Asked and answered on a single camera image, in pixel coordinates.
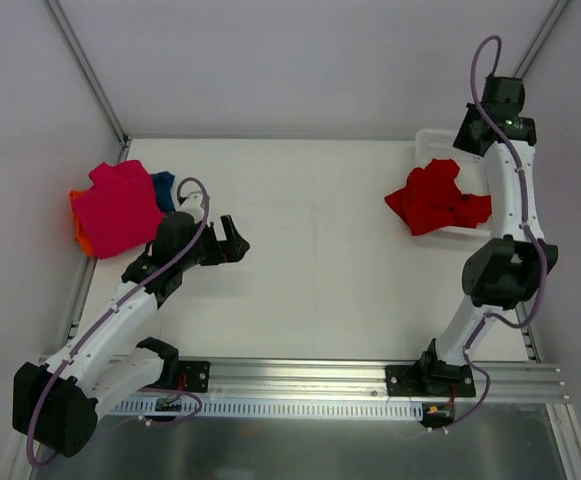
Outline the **aluminium mounting rail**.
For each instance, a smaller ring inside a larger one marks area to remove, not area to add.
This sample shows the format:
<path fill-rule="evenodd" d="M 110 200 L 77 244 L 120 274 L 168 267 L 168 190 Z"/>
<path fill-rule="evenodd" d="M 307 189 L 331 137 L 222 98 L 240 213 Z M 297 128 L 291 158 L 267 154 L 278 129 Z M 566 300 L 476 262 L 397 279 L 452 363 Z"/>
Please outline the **aluminium mounting rail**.
<path fill-rule="evenodd" d="M 212 398 L 386 400 L 386 361 L 209 358 Z M 571 402 L 556 365 L 480 362 L 490 378 L 487 399 L 498 403 Z"/>

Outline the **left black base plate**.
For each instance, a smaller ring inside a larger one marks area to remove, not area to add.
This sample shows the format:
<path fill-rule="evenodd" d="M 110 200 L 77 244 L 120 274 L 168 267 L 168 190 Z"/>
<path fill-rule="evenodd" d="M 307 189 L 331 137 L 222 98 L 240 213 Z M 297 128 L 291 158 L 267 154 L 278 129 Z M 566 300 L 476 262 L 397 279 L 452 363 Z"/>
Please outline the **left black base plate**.
<path fill-rule="evenodd" d="M 168 387 L 178 391 L 206 393 L 211 377 L 211 363 L 201 360 L 179 360 Z"/>

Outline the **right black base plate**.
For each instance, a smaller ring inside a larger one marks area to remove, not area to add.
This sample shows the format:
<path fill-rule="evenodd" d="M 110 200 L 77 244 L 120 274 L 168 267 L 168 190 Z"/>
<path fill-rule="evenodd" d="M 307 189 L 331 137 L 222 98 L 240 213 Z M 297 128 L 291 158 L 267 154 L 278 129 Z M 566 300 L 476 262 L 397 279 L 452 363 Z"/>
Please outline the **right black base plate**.
<path fill-rule="evenodd" d="M 386 366 L 384 372 L 390 397 L 476 396 L 472 370 L 467 365 L 437 368 L 394 364 Z"/>

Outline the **blue folded t shirt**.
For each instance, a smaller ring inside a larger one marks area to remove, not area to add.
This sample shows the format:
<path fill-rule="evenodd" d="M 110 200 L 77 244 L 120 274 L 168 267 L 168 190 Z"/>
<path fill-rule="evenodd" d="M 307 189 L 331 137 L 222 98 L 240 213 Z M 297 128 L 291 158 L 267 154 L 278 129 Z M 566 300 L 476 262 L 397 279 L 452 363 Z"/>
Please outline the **blue folded t shirt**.
<path fill-rule="evenodd" d="M 170 213 L 175 210 L 172 197 L 172 187 L 175 176 L 168 171 L 151 174 L 151 180 L 155 192 L 156 204 L 163 213 Z"/>

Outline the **orange folded t shirt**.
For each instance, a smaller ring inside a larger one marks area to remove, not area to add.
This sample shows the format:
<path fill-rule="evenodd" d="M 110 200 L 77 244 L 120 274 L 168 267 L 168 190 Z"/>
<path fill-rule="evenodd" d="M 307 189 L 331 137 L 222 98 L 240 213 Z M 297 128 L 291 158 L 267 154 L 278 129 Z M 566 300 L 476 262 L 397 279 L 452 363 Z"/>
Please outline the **orange folded t shirt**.
<path fill-rule="evenodd" d="M 83 196 L 86 193 L 85 190 L 71 190 L 69 192 L 69 201 L 70 201 L 70 207 L 71 207 L 71 213 L 72 213 L 72 222 L 74 225 L 74 229 L 75 229 L 75 236 L 74 239 L 75 241 L 79 244 L 81 250 L 83 251 L 83 253 L 88 256 L 88 257 L 93 257 L 94 256 L 94 251 L 93 251 L 93 247 L 91 244 L 91 241 L 87 235 L 87 233 L 84 230 L 83 224 L 75 210 L 75 207 L 73 205 L 74 201 L 78 198 L 80 198 L 81 196 Z"/>

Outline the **white plastic basket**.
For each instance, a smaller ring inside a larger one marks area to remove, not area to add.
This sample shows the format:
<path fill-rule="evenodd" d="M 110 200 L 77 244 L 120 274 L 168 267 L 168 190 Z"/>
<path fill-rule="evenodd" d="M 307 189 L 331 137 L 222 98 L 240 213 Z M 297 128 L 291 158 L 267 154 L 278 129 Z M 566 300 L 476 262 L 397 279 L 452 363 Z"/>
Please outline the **white plastic basket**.
<path fill-rule="evenodd" d="M 422 129 L 415 136 L 415 168 L 425 167 L 433 158 L 453 159 L 460 167 L 456 178 L 457 187 L 464 193 L 490 195 L 484 159 L 453 147 L 457 133 L 453 130 Z M 445 227 L 428 234 L 455 234 L 467 238 L 490 237 L 491 218 L 476 229 Z"/>

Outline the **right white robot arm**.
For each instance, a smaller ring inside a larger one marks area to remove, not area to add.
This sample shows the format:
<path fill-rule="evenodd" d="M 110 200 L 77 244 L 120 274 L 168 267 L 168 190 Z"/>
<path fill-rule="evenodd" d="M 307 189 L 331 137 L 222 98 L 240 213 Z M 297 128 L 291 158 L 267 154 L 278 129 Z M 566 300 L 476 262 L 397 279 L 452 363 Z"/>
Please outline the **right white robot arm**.
<path fill-rule="evenodd" d="M 489 74 L 468 104 L 454 147 L 478 155 L 489 183 L 489 240 L 466 260 L 464 298 L 445 331 L 401 375 L 388 374 L 391 390 L 413 396 L 473 397 L 470 353 L 495 322 L 528 300 L 540 299 L 558 248 L 545 240 L 534 194 L 537 142 L 533 119 L 524 117 L 525 88 L 518 78 Z"/>

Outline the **red t shirt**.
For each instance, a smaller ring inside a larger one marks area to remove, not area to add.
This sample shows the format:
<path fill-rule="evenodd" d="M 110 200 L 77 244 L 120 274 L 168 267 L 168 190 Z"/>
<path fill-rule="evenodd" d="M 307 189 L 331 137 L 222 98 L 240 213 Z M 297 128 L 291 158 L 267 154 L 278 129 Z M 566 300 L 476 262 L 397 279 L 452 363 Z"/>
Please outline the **red t shirt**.
<path fill-rule="evenodd" d="M 459 173 L 453 159 L 433 158 L 425 167 L 414 168 L 405 186 L 384 201 L 412 236 L 445 227 L 476 229 L 492 215 L 491 196 L 462 192 L 456 185 Z"/>

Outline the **pink folded t shirt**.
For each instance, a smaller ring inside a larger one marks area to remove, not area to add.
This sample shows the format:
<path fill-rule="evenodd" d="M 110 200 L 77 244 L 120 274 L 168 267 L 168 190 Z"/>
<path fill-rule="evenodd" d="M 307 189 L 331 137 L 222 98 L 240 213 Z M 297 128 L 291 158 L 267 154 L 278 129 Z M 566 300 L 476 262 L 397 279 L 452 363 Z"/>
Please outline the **pink folded t shirt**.
<path fill-rule="evenodd" d="M 152 241 L 163 213 L 150 174 L 138 160 L 102 163 L 89 173 L 92 186 L 73 203 L 99 259 Z"/>

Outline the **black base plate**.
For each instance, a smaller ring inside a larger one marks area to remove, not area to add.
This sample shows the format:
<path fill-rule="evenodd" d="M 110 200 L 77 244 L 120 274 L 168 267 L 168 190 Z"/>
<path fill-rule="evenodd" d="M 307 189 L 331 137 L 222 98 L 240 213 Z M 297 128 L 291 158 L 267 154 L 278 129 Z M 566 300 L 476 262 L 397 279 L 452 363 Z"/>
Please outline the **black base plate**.
<path fill-rule="evenodd" d="M 386 366 L 384 372 L 390 397 L 476 396 L 472 370 L 467 365 L 437 368 L 394 364 Z"/>
<path fill-rule="evenodd" d="M 178 391 L 206 393 L 211 377 L 211 363 L 201 360 L 179 360 L 168 387 Z"/>

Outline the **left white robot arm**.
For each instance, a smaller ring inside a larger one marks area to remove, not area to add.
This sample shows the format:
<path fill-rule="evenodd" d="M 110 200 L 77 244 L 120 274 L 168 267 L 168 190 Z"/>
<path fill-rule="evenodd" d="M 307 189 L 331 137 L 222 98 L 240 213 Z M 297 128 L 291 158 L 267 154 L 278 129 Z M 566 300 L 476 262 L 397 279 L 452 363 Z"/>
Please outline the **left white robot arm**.
<path fill-rule="evenodd" d="M 80 452 L 99 421 L 134 392 L 167 390 L 178 381 L 179 352 L 153 337 L 136 344 L 123 361 L 118 347 L 179 289 L 197 266 L 238 263 L 250 249 L 228 215 L 225 237 L 212 222 L 186 211 L 165 215 L 156 237 L 124 271 L 104 310 L 84 332 L 44 363 L 24 363 L 13 381 L 12 426 L 27 449 L 46 446 L 65 457 Z"/>

